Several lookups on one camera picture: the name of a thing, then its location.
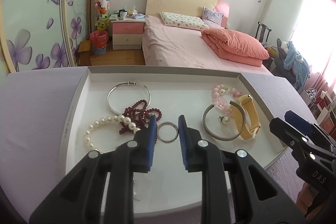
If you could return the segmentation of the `grey cardboard tray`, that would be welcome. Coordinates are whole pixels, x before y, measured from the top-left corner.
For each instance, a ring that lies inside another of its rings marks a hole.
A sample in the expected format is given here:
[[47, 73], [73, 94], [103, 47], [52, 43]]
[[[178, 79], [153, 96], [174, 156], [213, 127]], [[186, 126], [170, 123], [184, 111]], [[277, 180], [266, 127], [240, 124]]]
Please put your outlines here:
[[[181, 157], [177, 135], [178, 118], [198, 130], [202, 138], [224, 151], [247, 151], [263, 168], [270, 167], [286, 147], [269, 130], [272, 114], [257, 84], [272, 80], [260, 74], [169, 67], [98, 67], [88, 68], [82, 76], [65, 122], [59, 154], [61, 174], [67, 174], [88, 152], [115, 150], [133, 139], [120, 133], [121, 125], [113, 122], [117, 114], [108, 110], [105, 99], [117, 84], [140, 82], [151, 91], [151, 114], [157, 118], [158, 139], [149, 173], [134, 175], [134, 213], [151, 217], [196, 207], [201, 203], [200, 173], [187, 173]], [[212, 104], [212, 89], [222, 84], [249, 94], [254, 100], [261, 129], [244, 141], [230, 120], [222, 124], [221, 112]]]

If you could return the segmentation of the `sliding floral wardrobe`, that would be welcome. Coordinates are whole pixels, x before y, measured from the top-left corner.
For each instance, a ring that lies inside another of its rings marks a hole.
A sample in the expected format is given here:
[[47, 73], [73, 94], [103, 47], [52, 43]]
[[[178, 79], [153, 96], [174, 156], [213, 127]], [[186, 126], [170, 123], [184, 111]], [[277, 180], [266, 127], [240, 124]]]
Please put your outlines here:
[[74, 67], [90, 0], [1, 0], [1, 72]]

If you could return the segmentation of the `grey office chair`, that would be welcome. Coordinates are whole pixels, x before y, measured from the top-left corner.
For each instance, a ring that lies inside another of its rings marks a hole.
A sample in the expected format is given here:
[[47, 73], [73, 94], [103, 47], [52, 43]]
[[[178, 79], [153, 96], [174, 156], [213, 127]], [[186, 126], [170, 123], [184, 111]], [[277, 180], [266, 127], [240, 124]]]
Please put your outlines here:
[[294, 73], [290, 69], [289, 71], [284, 68], [284, 60], [287, 56], [285, 51], [281, 48], [282, 40], [277, 39], [277, 57], [273, 58], [275, 69], [272, 70], [274, 76], [286, 78], [289, 82], [295, 80]]

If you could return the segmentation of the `floral white pillow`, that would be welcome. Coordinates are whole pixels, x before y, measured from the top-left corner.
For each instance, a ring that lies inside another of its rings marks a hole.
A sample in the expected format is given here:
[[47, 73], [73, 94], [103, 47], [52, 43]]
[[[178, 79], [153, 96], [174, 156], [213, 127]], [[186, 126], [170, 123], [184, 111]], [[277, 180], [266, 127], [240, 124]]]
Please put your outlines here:
[[159, 15], [165, 26], [197, 31], [203, 31], [209, 28], [201, 18], [196, 16], [182, 15], [172, 12], [160, 12]]

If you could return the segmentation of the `dark wooden chair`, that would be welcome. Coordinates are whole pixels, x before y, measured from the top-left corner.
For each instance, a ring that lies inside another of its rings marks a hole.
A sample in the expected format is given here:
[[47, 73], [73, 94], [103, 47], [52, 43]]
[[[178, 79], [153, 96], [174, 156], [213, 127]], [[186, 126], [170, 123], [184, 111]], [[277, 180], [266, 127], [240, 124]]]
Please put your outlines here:
[[257, 39], [263, 47], [266, 47], [268, 45], [268, 38], [269, 34], [272, 32], [272, 29], [264, 23], [258, 22], [257, 24], [258, 26], [255, 34], [255, 39]]

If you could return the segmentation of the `pink white nightstand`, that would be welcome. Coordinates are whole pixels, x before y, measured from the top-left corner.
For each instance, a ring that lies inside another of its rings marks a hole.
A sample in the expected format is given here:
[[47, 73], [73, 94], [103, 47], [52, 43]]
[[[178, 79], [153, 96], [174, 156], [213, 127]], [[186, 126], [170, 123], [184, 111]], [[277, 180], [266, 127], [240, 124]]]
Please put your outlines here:
[[112, 20], [110, 24], [113, 50], [140, 50], [145, 23], [145, 18]]

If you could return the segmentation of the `small pearl earring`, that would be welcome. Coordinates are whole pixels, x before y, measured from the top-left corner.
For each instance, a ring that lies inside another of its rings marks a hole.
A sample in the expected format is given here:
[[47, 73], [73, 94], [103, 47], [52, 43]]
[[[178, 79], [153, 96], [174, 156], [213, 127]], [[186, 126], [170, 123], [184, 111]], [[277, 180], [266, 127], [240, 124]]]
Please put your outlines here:
[[222, 116], [222, 117], [219, 117], [219, 120], [222, 122], [222, 124], [227, 124], [230, 121], [230, 118], [226, 116]]

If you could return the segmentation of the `white mug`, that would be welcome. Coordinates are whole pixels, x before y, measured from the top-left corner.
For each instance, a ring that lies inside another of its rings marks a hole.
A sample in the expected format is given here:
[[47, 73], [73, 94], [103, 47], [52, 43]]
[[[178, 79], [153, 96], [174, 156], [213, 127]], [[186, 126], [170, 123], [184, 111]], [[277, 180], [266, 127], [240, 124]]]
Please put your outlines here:
[[125, 20], [127, 17], [127, 11], [121, 11], [120, 12], [120, 20]]

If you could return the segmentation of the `pink curtain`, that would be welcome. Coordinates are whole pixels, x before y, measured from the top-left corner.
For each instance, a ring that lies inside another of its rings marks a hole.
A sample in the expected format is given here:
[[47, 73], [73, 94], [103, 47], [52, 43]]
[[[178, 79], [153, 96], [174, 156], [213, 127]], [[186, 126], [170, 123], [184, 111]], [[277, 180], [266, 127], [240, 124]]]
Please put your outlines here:
[[309, 84], [335, 89], [335, 0], [302, 0], [291, 40], [309, 65]]

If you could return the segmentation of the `small wooden stool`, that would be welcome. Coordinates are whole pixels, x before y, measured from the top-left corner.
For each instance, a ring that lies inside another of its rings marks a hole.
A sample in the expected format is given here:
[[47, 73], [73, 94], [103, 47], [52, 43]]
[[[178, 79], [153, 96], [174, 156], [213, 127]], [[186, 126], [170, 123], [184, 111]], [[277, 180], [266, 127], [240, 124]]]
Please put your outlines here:
[[79, 56], [78, 65], [80, 67], [91, 66], [90, 54], [91, 54], [91, 42], [89, 40], [82, 41], [78, 49], [78, 56]]

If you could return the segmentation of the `bed with pink sheet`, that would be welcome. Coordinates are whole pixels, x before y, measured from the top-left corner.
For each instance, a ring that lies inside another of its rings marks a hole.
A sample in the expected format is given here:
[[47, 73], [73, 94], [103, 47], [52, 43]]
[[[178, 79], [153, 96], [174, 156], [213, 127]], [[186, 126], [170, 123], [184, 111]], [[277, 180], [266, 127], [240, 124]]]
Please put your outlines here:
[[227, 25], [230, 5], [222, 0], [147, 0], [142, 36], [145, 64], [269, 75], [264, 65], [256, 67], [219, 58], [202, 39], [199, 30], [165, 26], [160, 17], [160, 12], [173, 12], [201, 18], [204, 7], [222, 12], [221, 26]]

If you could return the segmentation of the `thin silver hoop bangle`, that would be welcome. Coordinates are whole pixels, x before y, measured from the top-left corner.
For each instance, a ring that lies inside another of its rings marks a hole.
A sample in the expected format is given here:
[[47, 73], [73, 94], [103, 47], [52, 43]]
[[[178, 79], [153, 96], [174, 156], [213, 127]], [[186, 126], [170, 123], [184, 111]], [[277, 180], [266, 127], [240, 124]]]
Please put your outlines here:
[[125, 82], [112, 87], [106, 95], [105, 103], [109, 111], [114, 114], [121, 114], [123, 107], [144, 99], [147, 106], [151, 104], [151, 91], [143, 83]]

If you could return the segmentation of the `folded coral duvet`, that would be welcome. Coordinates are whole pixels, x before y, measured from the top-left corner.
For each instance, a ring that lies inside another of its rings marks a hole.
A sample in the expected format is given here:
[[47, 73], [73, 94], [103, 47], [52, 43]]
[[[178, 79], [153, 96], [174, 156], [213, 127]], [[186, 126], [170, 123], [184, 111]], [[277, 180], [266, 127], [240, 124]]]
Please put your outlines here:
[[263, 61], [269, 58], [261, 43], [243, 32], [210, 28], [203, 30], [201, 37], [221, 59], [261, 67]]

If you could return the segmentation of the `yellow wrist watch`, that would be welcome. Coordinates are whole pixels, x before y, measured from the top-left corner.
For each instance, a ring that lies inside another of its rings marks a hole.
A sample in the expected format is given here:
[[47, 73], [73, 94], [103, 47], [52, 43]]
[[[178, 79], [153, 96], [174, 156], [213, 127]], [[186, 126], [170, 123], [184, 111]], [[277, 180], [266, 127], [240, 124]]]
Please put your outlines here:
[[243, 125], [243, 117], [240, 110], [231, 106], [231, 117], [234, 118], [236, 128], [239, 135], [244, 141], [250, 141], [254, 139], [261, 129], [261, 123], [257, 110], [254, 105], [254, 100], [251, 95], [242, 95], [235, 100], [235, 102], [245, 111], [245, 124]]

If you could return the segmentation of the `red lined waste bin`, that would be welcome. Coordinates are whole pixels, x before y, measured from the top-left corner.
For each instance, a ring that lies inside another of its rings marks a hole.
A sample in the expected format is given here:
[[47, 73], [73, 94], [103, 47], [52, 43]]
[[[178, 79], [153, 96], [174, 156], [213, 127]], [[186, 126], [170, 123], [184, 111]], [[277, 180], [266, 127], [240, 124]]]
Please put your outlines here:
[[106, 52], [109, 35], [106, 31], [94, 31], [90, 34], [90, 42], [94, 55], [101, 55]]

